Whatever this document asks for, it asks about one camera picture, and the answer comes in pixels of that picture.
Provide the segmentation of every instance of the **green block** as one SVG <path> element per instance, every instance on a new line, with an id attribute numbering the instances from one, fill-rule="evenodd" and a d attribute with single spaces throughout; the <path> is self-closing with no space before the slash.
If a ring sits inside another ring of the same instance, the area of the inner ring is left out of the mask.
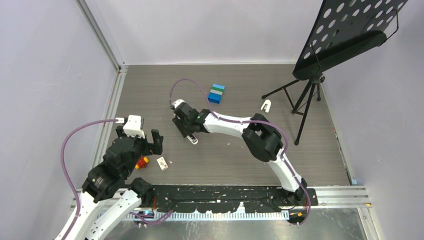
<path id="1" fill-rule="evenodd" d="M 224 92 L 224 90 L 223 89 L 221 89 L 221 88 L 217 88 L 217 87 L 212 87 L 212 90 L 215 90 L 215 91 L 218 91 L 218 92 Z"/>

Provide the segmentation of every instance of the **stacked blocks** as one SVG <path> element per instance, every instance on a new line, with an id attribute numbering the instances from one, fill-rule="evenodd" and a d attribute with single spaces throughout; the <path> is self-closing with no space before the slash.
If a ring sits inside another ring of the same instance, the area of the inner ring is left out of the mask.
<path id="1" fill-rule="evenodd" d="M 224 89 L 225 86 L 213 84 L 212 89 L 210 90 L 209 95 L 207 96 L 209 102 L 220 104 Z"/>

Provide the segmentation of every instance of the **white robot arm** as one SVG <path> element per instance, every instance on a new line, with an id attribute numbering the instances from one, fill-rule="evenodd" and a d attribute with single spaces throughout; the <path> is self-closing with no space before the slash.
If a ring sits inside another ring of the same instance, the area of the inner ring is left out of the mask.
<path id="1" fill-rule="evenodd" d="M 97 219 L 115 192 L 125 185 L 140 157 L 160 155 L 163 150 L 164 137 L 158 130 L 151 130 L 153 143 L 147 141 L 141 116 L 117 120 L 124 125 L 116 128 L 118 138 L 107 148 L 103 162 L 88 173 L 79 195 L 79 215 L 76 216 L 75 208 L 55 240 L 103 240 L 125 215 L 142 202 L 148 203 L 149 195 L 153 197 L 153 187 L 142 178 L 136 178 L 118 202 Z"/>
<path id="2" fill-rule="evenodd" d="M 261 124 L 243 124 L 243 122 L 251 120 L 268 122 L 263 115 L 255 114 L 254 117 L 234 117 L 215 112 L 215 115 L 220 118 L 218 119 L 209 110 L 203 109 L 198 112 L 182 99 L 174 101 L 172 103 L 172 109 L 174 112 L 174 119 L 172 121 L 182 136 L 187 137 L 193 144 L 198 143 L 198 139 L 193 133 L 201 132 L 221 133 L 243 139 L 255 158 L 268 163 L 280 180 L 283 189 L 300 195 L 298 196 L 300 198 L 302 197 L 303 191 L 298 182 L 304 184 L 305 188 L 306 182 L 294 171 L 286 154 L 284 153 L 282 156 L 284 148 L 281 142 L 281 135 L 277 130 Z M 221 120 L 222 118 L 231 120 L 232 122 Z M 287 165 L 292 168 L 294 174 L 292 174 Z"/>

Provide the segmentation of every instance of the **cable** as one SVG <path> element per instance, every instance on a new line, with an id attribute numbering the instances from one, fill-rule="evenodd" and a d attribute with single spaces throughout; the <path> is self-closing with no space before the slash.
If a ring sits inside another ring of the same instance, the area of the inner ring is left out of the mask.
<path id="1" fill-rule="evenodd" d="M 233 124 L 250 124 L 250 123 L 253 123 L 253 124 L 265 124 L 265 125 L 268 125 L 268 126 L 270 126 L 270 127 L 273 127 L 273 128 L 275 128 L 282 136 L 283 136 L 283 138 L 284 138 L 284 144 L 285 144 L 285 147 L 283 148 L 283 150 L 282 150 L 282 152 L 281 152 L 281 161 L 283 161 L 284 163 L 285 163 L 285 165 L 287 166 L 287 168 L 288 168 L 288 170 L 290 171 L 290 173 L 291 173 L 291 175 L 293 176 L 293 178 L 296 180 L 296 182 L 297 182 L 297 184 L 299 184 L 299 186 L 300 186 L 300 188 L 303 190 L 303 192 L 306 194 L 306 201 L 307 201 L 307 209 L 306 209 L 306 212 L 307 212 L 307 214 L 306 214 L 306 217 L 304 218 L 304 220 L 302 221 L 302 222 L 300 222 L 300 223 L 298 223 L 298 224 L 293 224 L 293 223 L 291 223 L 291 224 L 293 224 L 293 225 L 296 225 L 296 226 L 300 226 L 300 225 L 302 225 L 302 224 L 304 224 L 305 222 L 306 222 L 306 220 L 309 218 L 309 212 L 310 212 L 310 209 L 311 209 L 311 198 L 309 197 L 309 194 L 308 194 L 308 191 L 306 190 L 306 188 L 302 185 L 302 183 L 299 181 L 299 179 L 297 178 L 297 177 L 295 177 L 296 176 L 296 174 L 295 174 L 295 171 L 293 170 L 293 168 L 289 165 L 289 163 L 284 159 L 284 154 L 286 153 L 286 151 L 287 151 L 287 148 L 289 147 L 289 141 L 288 141 L 288 137 L 286 136 L 286 134 L 284 133 L 284 131 L 283 130 L 281 130 L 281 128 L 279 128 L 277 125 L 275 125 L 275 124 L 273 124 L 273 123 L 270 123 L 270 122 L 267 122 L 267 121 L 260 121 L 260 120 L 247 120 L 247 121 L 242 121 L 242 122 L 239 122 L 239 121 L 236 121 L 236 120 L 231 120 L 231 119 L 226 119 L 226 118 L 224 118 L 224 117 L 218 117 L 217 116 L 217 114 L 213 111 L 213 109 L 212 109 L 212 106 L 211 106 L 211 103 L 208 101 L 208 97 L 206 96 L 206 93 L 205 93 L 205 91 L 203 91 L 203 89 L 202 89 L 202 87 L 200 86 L 200 84 L 197 82 L 197 81 L 195 81 L 195 80 L 192 80 L 192 79 L 188 79 L 188 78 L 183 78 L 183 79 L 180 79 L 180 80 L 178 80 L 178 81 L 176 81 L 174 84 L 173 84 L 173 86 L 172 86 L 172 88 L 171 88 L 171 91 L 170 91 L 170 93 L 169 93 L 169 105 L 170 106 L 172 106 L 172 94 L 173 94 L 173 91 L 174 91 L 174 88 L 176 87 L 176 85 L 179 83 L 179 82 L 181 82 L 181 81 L 190 81 L 190 82 L 192 82 L 192 83 L 194 83 L 198 88 L 199 88 L 199 90 L 201 91 L 201 93 L 203 94 L 203 96 L 204 96 L 204 98 L 205 98 L 205 100 L 206 100 L 206 102 L 207 102 L 207 105 L 208 105 L 208 107 L 209 107 L 209 111 L 210 111 L 210 113 L 215 117 L 215 118 L 217 118 L 218 120 L 222 120 L 222 121 L 224 121 L 224 122 L 229 122 L 229 123 L 233 123 Z"/>
<path id="2" fill-rule="evenodd" d="M 290 210 L 294 209 L 295 207 L 297 207 L 297 206 L 296 206 L 296 205 L 294 205 L 294 206 L 290 207 L 289 209 L 283 209 L 283 210 L 285 210 L 285 211 L 290 211 Z"/>
<path id="3" fill-rule="evenodd" d="M 65 166 L 65 147 L 66 144 L 68 143 L 68 140 L 72 137 L 72 135 L 74 135 L 74 133 L 78 132 L 79 130 L 86 128 L 88 126 L 91 125 L 95 125 L 95 124 L 102 124 L 102 123 L 109 123 L 109 122 L 116 122 L 118 121 L 117 119 L 105 119 L 105 120 L 98 120 L 98 121 L 92 121 L 89 123 L 86 123 L 76 129 L 74 129 L 73 131 L 71 131 L 66 137 L 65 140 L 62 143 L 62 147 L 60 149 L 60 164 L 62 165 L 62 171 L 63 174 L 65 175 L 66 181 L 69 184 L 70 189 L 73 192 L 73 196 L 76 200 L 76 212 L 75 212 L 75 216 L 73 217 L 72 222 L 70 223 L 69 227 L 67 228 L 66 232 L 64 233 L 62 240 L 66 239 L 66 237 L 68 236 L 68 234 L 71 232 L 72 228 L 75 225 L 75 222 L 77 222 L 78 216 L 80 215 L 80 210 L 81 210 L 81 202 L 80 202 L 80 198 L 78 197 L 78 193 L 77 193 L 77 189 L 75 188 L 74 184 L 72 183 L 71 177 L 69 177 L 68 171 L 66 169 Z"/>
<path id="4" fill-rule="evenodd" d="M 143 223 L 145 223 L 147 225 L 158 225 L 158 224 L 165 222 L 165 220 L 167 220 L 173 212 L 174 212 L 174 210 L 171 209 L 167 213 L 165 213 L 163 216 L 159 217 L 157 220 L 154 220 L 154 221 L 147 221 L 147 220 L 144 219 L 144 217 L 142 215 L 139 215 L 135 212 L 130 212 L 129 214 L 136 216 L 141 221 L 143 221 Z"/>

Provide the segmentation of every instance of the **light purple wall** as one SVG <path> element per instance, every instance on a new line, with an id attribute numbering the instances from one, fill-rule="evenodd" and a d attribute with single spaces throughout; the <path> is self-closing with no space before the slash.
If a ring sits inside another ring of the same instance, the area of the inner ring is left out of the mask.
<path id="1" fill-rule="evenodd" d="M 2 1 L 0 12 L 0 239 L 54 239 L 72 199 L 62 141 L 104 117 L 116 73 L 74 0 Z M 68 142 L 77 186 L 98 132 L 90 127 Z"/>
<path id="2" fill-rule="evenodd" d="M 322 4 L 320 0 L 89 2 L 100 10 L 96 18 L 105 23 L 103 30 L 110 30 L 113 45 L 128 65 L 294 63 Z"/>
<path id="3" fill-rule="evenodd" d="M 424 1 L 410 0 L 397 34 L 328 70 L 323 83 L 350 171 L 366 186 L 383 240 L 424 236 L 423 12 Z"/>

